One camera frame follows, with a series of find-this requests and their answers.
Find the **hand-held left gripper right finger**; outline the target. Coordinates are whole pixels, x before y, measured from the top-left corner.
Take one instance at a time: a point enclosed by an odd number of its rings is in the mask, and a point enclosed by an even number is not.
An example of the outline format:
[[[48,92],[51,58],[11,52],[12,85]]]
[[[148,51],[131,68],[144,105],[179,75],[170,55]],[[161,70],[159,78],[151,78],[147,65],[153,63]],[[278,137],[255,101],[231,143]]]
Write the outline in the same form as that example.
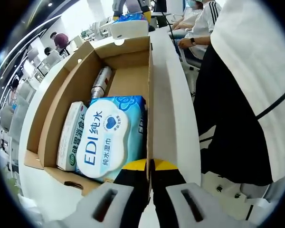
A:
[[[153,203],[161,228],[240,228],[203,188],[187,183],[168,161],[151,160]]]

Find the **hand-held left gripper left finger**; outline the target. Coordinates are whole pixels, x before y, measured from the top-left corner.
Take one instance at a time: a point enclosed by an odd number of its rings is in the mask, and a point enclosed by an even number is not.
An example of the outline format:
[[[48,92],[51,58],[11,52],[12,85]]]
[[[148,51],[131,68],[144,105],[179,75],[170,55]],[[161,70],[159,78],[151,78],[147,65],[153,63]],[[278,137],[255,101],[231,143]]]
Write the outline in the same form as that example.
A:
[[[105,182],[80,200],[63,228],[136,228],[148,202],[147,160],[132,161],[113,183]]]

